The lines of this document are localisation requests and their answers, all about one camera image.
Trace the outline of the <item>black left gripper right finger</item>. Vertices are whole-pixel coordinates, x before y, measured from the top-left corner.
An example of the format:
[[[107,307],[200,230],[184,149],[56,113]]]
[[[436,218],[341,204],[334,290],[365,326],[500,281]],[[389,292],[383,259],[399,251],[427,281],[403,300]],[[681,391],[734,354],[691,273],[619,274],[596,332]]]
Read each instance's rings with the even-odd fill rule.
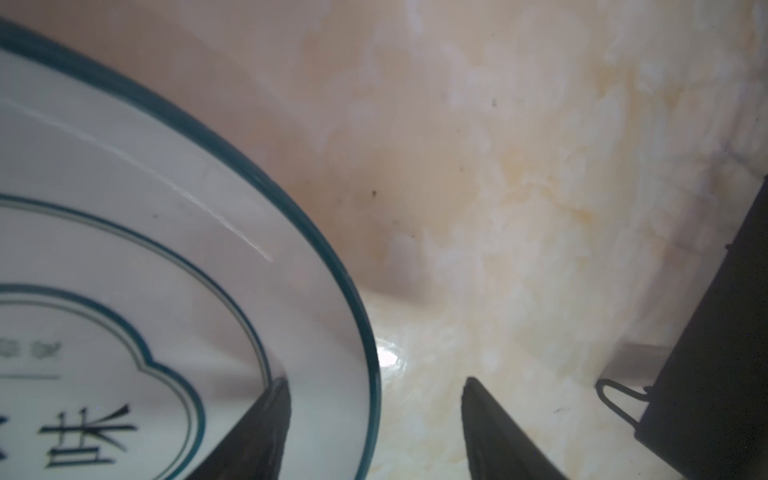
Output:
[[[565,479],[475,377],[463,387],[461,416],[472,480]]]

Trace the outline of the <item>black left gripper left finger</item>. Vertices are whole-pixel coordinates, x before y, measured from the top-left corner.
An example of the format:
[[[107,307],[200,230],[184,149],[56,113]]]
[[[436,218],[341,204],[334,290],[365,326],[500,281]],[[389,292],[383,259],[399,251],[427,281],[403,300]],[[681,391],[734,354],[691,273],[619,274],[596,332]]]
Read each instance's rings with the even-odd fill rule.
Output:
[[[277,479],[290,418],[288,381],[278,378],[187,479]]]

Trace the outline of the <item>black two-tier dish rack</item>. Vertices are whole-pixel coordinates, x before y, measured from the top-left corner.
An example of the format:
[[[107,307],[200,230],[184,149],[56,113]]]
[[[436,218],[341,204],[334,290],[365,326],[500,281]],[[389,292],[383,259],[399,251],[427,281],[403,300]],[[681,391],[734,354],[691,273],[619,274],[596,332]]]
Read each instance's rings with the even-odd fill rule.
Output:
[[[611,379],[598,398],[687,479],[767,476],[767,190],[651,386]]]

